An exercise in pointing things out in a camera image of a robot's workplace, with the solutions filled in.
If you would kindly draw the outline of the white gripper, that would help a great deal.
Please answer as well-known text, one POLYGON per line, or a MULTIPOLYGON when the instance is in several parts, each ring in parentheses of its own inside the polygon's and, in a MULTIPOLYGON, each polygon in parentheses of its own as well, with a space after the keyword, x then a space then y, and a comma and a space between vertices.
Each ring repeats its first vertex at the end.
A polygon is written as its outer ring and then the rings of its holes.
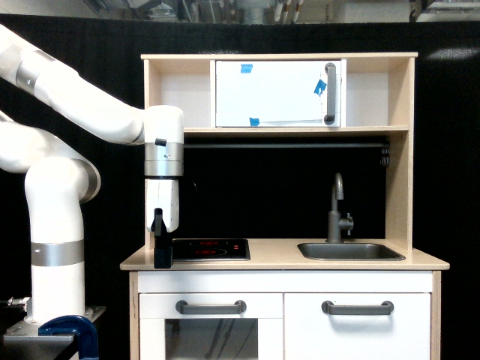
POLYGON ((145 180, 145 225, 154 235, 154 268, 173 265, 173 239, 169 234, 179 227, 179 181, 145 180))

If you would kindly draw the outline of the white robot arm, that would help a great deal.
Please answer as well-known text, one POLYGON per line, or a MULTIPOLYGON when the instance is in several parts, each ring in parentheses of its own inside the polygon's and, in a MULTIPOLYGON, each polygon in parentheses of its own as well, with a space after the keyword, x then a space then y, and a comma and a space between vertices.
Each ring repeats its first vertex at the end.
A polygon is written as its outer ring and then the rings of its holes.
MULTIPOLYGON (((145 148, 145 226, 163 268, 173 262, 179 226, 184 115, 168 105, 137 109, 97 88, 71 67, 8 28, 1 29, 1 77, 109 143, 145 148)), ((97 168, 57 136, 1 117, 1 168, 25 176, 31 241, 31 304, 38 325, 83 315, 84 226, 81 204, 100 190, 97 168)))

